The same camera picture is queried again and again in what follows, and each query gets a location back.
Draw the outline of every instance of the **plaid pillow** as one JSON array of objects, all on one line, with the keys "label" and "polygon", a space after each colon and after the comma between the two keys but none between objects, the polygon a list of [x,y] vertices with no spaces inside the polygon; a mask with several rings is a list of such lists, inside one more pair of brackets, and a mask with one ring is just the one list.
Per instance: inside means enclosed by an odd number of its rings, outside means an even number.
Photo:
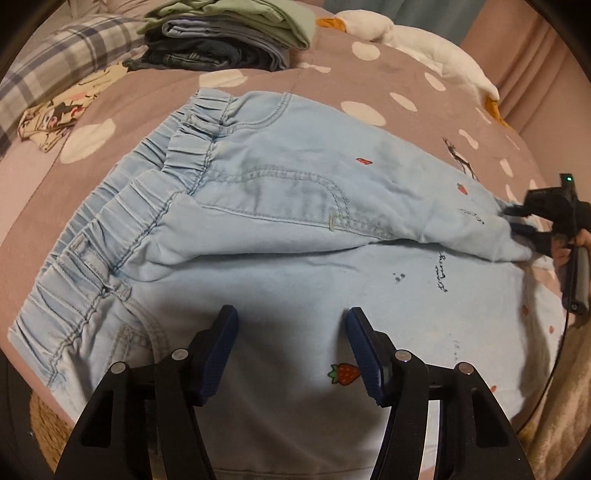
[{"label": "plaid pillow", "polygon": [[0,83],[0,158],[16,137],[22,113],[143,44],[142,22],[119,15],[91,15],[55,32]]}]

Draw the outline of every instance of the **strawberry print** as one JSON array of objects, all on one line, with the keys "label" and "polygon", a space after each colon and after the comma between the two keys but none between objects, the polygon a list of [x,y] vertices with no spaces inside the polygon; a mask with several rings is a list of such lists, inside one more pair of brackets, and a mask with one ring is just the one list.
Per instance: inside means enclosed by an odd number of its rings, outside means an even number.
[{"label": "strawberry print", "polygon": [[361,375],[359,368],[351,364],[334,364],[331,367],[332,370],[328,375],[333,384],[351,385]]}]

